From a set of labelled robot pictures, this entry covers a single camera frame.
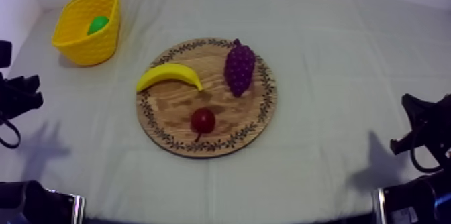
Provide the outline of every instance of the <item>green ball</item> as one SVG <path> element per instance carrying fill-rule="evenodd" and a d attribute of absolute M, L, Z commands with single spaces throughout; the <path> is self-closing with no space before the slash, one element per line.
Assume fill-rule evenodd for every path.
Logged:
<path fill-rule="evenodd" d="M 102 28 L 105 27 L 108 22 L 109 22 L 108 18 L 104 16 L 94 18 L 94 20 L 91 22 L 91 25 L 89 26 L 88 35 L 91 35 L 92 33 L 97 32 L 99 30 L 102 30 Z"/>

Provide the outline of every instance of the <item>grapes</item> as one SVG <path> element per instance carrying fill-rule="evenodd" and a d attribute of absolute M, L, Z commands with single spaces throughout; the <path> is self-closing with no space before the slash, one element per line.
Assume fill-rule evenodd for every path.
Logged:
<path fill-rule="evenodd" d="M 239 39 L 235 39 L 234 44 L 225 60 L 224 77 L 232 94 L 241 97 L 252 82 L 256 58 L 249 46 L 241 45 Z"/>

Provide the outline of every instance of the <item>banana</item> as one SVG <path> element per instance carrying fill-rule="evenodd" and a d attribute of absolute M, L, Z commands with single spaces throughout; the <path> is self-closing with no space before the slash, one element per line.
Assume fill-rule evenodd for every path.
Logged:
<path fill-rule="evenodd" d="M 143 91 L 153 84 L 169 79 L 181 80 L 188 84 L 195 85 L 199 91 L 203 89 L 201 81 L 193 69 L 182 64 L 166 63 L 149 69 L 141 76 L 140 81 L 138 81 L 138 84 L 136 85 L 136 92 Z"/>

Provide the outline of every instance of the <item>yellow basket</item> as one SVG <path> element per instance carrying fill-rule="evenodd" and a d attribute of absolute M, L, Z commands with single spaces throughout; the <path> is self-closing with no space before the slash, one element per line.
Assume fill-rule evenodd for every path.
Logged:
<path fill-rule="evenodd" d="M 107 17 L 107 25 L 88 35 L 91 22 L 98 16 Z M 100 64 L 116 50 L 119 23 L 119 0 L 72 0 L 62 10 L 52 44 L 75 64 Z"/>

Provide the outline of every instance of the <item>decorative leaf border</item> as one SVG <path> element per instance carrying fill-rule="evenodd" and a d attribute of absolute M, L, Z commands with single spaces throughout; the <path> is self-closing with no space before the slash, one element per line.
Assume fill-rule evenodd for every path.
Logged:
<path fill-rule="evenodd" d="M 216 38 L 207 38 L 207 39 L 199 39 L 195 40 L 191 43 L 186 43 L 180 46 L 177 49 L 171 49 L 169 50 L 167 55 L 164 55 L 160 57 L 160 59 L 156 62 L 154 62 L 151 65 L 151 68 L 155 66 L 159 66 L 161 64 L 165 64 L 167 62 L 170 62 L 171 60 L 174 60 L 174 57 L 177 54 L 182 54 L 185 51 L 194 50 L 195 48 L 202 47 L 206 44 L 209 45 L 215 45 L 215 46 L 221 46 L 224 48 L 232 48 L 234 47 L 233 42 L 229 40 L 218 40 Z M 262 82 L 265 94 L 263 94 L 263 102 L 260 104 L 260 113 L 258 114 L 258 122 L 251 122 L 247 125 L 245 125 L 241 130 L 235 131 L 235 133 L 230 134 L 229 138 L 227 139 L 218 139 L 214 142 L 210 141 L 199 141 L 199 142 L 189 142 L 184 143 L 177 141 L 173 135 L 165 132 L 164 128 L 160 127 L 154 117 L 154 110 L 148 102 L 148 97 L 150 97 L 150 93 L 148 90 L 144 91 L 142 94 L 142 98 L 140 100 L 139 106 L 143 108 L 144 110 L 144 116 L 148 119 L 147 125 L 150 126 L 151 129 L 153 129 L 153 134 L 161 139 L 165 146 L 170 149 L 174 150 L 185 150 L 187 152 L 214 152 L 216 150 L 220 150 L 223 148 L 235 148 L 235 145 L 237 143 L 243 142 L 249 133 L 255 132 L 256 128 L 258 126 L 258 123 L 264 123 L 269 116 L 270 108 L 274 105 L 272 96 L 275 92 L 275 81 L 271 78 L 269 74 L 269 68 L 264 63 L 264 60 L 256 55 L 256 67 L 257 67 L 257 73 L 260 75 L 260 81 Z"/>

